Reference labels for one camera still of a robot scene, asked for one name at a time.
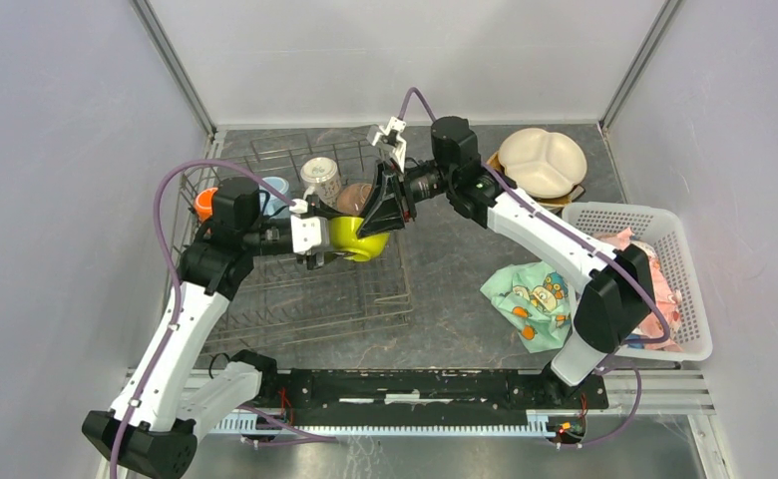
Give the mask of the lime green bowl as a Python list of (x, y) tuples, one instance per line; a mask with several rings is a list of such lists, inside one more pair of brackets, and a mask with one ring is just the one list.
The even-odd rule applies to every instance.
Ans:
[(347, 259), (365, 262), (378, 257), (390, 239), (389, 233), (359, 238), (357, 232), (364, 220), (338, 217), (329, 221), (330, 242), (335, 250), (347, 253)]

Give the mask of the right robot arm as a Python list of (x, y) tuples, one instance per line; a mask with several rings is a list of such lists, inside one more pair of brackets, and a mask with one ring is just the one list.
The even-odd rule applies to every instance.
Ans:
[(453, 210), (529, 250), (550, 265), (579, 303), (573, 331), (546, 366), (545, 400), (567, 407), (582, 383), (657, 311), (649, 259), (636, 245), (616, 249), (545, 210), (481, 158), (468, 120), (448, 116), (430, 127), (433, 157), (406, 164), (405, 123), (371, 127), (368, 143), (385, 154), (363, 211), (360, 237), (403, 229), (418, 204), (445, 196)]

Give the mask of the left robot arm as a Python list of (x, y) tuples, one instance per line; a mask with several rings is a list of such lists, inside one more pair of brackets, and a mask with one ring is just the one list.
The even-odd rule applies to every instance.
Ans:
[(259, 256), (330, 253), (337, 211), (315, 194), (292, 199), (255, 175), (225, 179), (195, 197), (199, 226), (178, 259), (165, 254), (172, 289), (143, 358), (106, 411), (82, 431), (108, 462), (150, 478), (181, 478), (197, 447), (238, 406), (271, 404), (278, 378), (258, 360), (233, 359), (189, 398), (182, 394), (213, 327)]

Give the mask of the light blue mug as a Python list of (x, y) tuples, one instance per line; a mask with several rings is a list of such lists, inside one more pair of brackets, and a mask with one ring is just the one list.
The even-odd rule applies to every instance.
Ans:
[(258, 204), (265, 219), (284, 219), (289, 217), (289, 205), (276, 193), (290, 198), (288, 180), (281, 177), (263, 177), (264, 185), (259, 186)]

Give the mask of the pink patterned cloth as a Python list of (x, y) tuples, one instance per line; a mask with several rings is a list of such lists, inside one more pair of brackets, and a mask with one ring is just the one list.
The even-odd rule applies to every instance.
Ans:
[(682, 349), (674, 341), (673, 336), (681, 325), (679, 306), (681, 305), (682, 298), (679, 290), (674, 290), (669, 286), (668, 281), (661, 271), (659, 256), (655, 248), (644, 241), (635, 239), (634, 233), (630, 228), (616, 234), (601, 233), (594, 237), (611, 244), (614, 248), (620, 250), (624, 250), (629, 245), (635, 244), (642, 249), (648, 257), (655, 302), (669, 326), (669, 338), (656, 344), (643, 343), (645, 339), (656, 339), (664, 335), (664, 328), (662, 327), (660, 320), (651, 312), (629, 336), (628, 340), (639, 339), (639, 342), (633, 343), (631, 347), (681, 352)]

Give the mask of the white floral mug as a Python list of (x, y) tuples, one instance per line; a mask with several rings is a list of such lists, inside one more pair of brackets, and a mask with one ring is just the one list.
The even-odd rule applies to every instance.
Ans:
[(334, 207), (342, 192), (338, 164), (327, 157), (308, 160), (300, 169), (300, 177), (306, 188), (312, 189), (327, 205)]

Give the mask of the cream divided plate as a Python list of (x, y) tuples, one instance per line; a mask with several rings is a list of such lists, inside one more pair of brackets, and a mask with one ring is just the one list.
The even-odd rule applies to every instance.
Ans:
[(498, 161), (507, 177), (538, 199), (564, 197), (587, 173), (586, 156), (576, 141), (541, 128), (509, 135), (498, 149)]

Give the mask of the white plastic basket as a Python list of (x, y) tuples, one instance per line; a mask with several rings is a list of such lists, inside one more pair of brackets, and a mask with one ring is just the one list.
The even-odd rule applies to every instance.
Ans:
[(682, 222), (674, 213), (647, 206), (588, 202), (565, 206), (562, 218), (590, 236), (631, 229), (637, 240), (655, 249), (669, 286), (681, 293), (680, 326), (672, 335), (679, 349), (624, 347), (617, 352), (619, 357), (681, 362), (702, 361), (711, 355), (713, 343), (700, 284)]

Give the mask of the green cartoon cloth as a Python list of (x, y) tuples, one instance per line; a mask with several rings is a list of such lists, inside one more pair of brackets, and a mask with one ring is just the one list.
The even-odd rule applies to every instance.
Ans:
[(496, 270), (480, 293), (518, 332), (530, 353), (560, 349), (572, 324), (568, 282), (544, 262)]

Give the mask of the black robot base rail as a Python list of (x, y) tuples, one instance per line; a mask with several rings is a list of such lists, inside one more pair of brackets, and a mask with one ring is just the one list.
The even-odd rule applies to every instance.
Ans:
[(608, 409), (603, 379), (561, 384), (544, 370), (303, 369), (242, 350), (229, 357), (260, 372), (258, 394), (233, 414), (235, 430), (271, 435), (548, 436), (551, 419)]

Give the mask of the beige brown-rimmed bowl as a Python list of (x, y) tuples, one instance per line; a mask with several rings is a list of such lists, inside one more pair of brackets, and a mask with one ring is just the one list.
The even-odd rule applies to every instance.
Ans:
[(371, 184), (355, 183), (348, 185), (339, 194), (335, 208), (345, 216), (359, 217), (365, 210), (371, 191)]

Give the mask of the square floral plate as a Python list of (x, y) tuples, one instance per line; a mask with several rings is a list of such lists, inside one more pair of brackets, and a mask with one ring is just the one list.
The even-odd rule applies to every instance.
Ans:
[(555, 199), (544, 200), (540, 202), (546, 209), (559, 215), (561, 211), (568, 205), (575, 203), (585, 194), (585, 188), (583, 185), (576, 185), (568, 194)]

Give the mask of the orange mug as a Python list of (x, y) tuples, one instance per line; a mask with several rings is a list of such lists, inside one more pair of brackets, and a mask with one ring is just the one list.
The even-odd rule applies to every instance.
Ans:
[(198, 193), (193, 202), (194, 214), (197, 221), (202, 224), (213, 215), (212, 200), (218, 187), (211, 187)]

